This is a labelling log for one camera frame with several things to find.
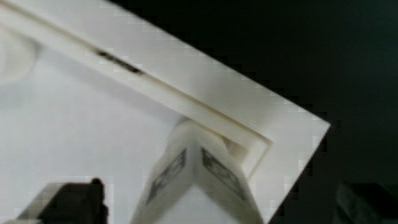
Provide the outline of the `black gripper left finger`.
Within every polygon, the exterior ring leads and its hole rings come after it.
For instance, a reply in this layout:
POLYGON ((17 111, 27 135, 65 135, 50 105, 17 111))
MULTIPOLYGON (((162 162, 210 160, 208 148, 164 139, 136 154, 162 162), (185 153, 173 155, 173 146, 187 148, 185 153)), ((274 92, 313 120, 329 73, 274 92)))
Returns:
POLYGON ((17 220, 24 224, 109 224, 102 180, 50 183, 17 220))

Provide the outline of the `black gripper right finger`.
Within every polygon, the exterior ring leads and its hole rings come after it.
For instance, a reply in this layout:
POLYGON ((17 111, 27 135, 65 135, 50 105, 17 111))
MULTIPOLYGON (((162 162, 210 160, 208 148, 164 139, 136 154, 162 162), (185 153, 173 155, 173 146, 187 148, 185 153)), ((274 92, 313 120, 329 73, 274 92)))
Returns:
POLYGON ((398 224, 398 184, 340 184, 333 224, 398 224))

